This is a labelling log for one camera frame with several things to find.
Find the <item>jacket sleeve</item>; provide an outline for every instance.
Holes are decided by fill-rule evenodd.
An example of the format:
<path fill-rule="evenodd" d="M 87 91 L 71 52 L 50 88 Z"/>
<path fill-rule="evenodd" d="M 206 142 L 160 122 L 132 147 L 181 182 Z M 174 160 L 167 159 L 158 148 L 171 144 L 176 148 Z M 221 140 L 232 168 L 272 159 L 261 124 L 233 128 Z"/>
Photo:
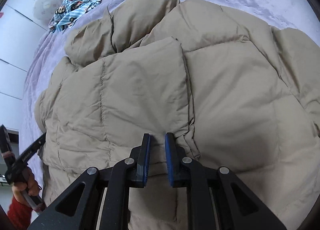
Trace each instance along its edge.
<path fill-rule="evenodd" d="M 278 47 L 279 76 L 320 127 L 320 48 L 302 31 L 273 28 Z"/>
<path fill-rule="evenodd" d="M 14 197 L 8 210 L 8 217 L 17 230 L 27 230 L 31 223 L 32 208 L 19 203 Z"/>
<path fill-rule="evenodd" d="M 65 45 L 72 64 L 85 67 L 139 42 L 180 0 L 125 0 L 112 13 L 73 30 Z"/>

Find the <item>human hand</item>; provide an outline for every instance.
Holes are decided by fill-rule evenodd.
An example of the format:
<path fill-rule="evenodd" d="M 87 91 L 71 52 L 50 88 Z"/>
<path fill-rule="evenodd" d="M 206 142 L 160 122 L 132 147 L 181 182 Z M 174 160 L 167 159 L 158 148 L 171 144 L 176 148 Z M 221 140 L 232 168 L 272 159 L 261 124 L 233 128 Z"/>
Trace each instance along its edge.
<path fill-rule="evenodd" d="M 28 202 L 22 196 L 21 191 L 25 190 L 28 187 L 29 196 L 37 196 L 39 194 L 40 187 L 38 186 L 38 182 L 35 180 L 35 175 L 32 173 L 30 168 L 28 168 L 28 171 L 30 175 L 28 184 L 23 182 L 15 182 L 12 186 L 12 192 L 13 192 L 13 196 L 19 203 L 30 207 Z"/>

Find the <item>red sleeve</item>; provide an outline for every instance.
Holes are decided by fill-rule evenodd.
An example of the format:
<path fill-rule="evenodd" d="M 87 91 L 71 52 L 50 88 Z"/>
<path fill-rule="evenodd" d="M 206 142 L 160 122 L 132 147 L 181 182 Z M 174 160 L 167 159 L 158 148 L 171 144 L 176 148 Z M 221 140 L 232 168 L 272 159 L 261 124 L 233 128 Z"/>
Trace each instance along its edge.
<path fill-rule="evenodd" d="M 17 230 L 27 230 L 31 222 L 32 208 L 19 203 L 14 197 L 8 210 L 8 217 Z"/>

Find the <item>white cabinet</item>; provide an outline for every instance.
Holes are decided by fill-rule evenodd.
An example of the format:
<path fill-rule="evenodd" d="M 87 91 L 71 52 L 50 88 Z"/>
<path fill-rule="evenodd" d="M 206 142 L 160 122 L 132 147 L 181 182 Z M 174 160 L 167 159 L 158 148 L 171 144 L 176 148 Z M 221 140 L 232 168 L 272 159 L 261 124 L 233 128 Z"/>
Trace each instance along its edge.
<path fill-rule="evenodd" d="M 0 60 L 0 92 L 22 99 L 27 73 Z"/>
<path fill-rule="evenodd" d="M 5 5 L 0 18 L 0 59 L 28 71 L 40 38 L 46 32 Z"/>
<path fill-rule="evenodd" d="M 0 124 L 7 129 L 19 131 L 22 115 L 22 100 L 0 93 Z"/>

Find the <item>bed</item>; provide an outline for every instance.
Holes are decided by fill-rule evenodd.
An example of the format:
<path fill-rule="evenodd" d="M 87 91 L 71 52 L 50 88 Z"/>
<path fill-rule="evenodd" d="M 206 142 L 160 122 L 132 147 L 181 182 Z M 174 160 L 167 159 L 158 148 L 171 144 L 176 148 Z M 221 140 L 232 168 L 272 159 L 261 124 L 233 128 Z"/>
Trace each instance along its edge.
<path fill-rule="evenodd" d="M 73 27 L 64 32 L 50 33 L 42 37 L 35 53 L 35 58 L 28 72 L 24 97 L 23 120 L 20 130 L 20 152 L 41 135 L 41 131 L 34 118 L 34 105 L 39 95 L 49 84 L 55 66 L 64 57 L 64 44 L 68 34 L 73 30 L 103 16 L 106 9 L 112 12 L 125 0 L 103 0 L 102 3 L 89 13 L 83 15 Z M 296 28 L 305 32 L 320 46 L 320 22 L 306 0 L 206 0 L 215 4 L 229 6 L 250 13 L 266 21 L 269 25 L 279 29 Z M 43 164 L 38 156 L 34 156 L 29 166 L 33 170 L 36 180 L 44 186 Z M 288 229 L 297 229 L 314 205 L 305 204 L 305 213 L 295 217 L 286 224 Z"/>

